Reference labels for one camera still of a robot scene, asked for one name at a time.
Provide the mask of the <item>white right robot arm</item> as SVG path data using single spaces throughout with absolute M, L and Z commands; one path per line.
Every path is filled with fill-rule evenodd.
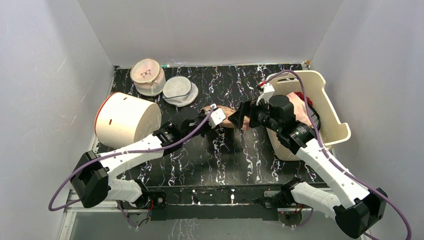
M 300 178 L 293 178 L 281 186 L 280 192 L 266 197 L 267 206 L 283 204 L 295 207 L 304 204 L 334 219 L 349 237 L 359 238 L 377 223 L 384 214 L 385 192 L 378 188 L 373 193 L 347 176 L 329 160 L 329 153 L 319 145 L 315 130 L 296 120 L 294 105 L 285 95 L 272 96 L 268 102 L 244 101 L 229 116 L 229 121 L 240 129 L 245 117 L 249 127 L 266 127 L 276 133 L 278 141 L 290 152 L 311 166 L 332 193 L 311 186 Z

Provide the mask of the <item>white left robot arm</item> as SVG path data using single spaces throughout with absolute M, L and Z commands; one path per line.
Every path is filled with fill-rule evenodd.
M 215 104 L 208 111 L 185 107 L 174 118 L 143 139 L 114 151 L 96 155 L 84 153 L 75 167 L 70 183 L 84 208 L 93 208 L 103 201 L 128 202 L 143 209 L 153 202 L 139 180 L 123 180 L 118 175 L 151 160 L 160 159 L 177 150 L 187 140 L 217 127 L 226 115 Z

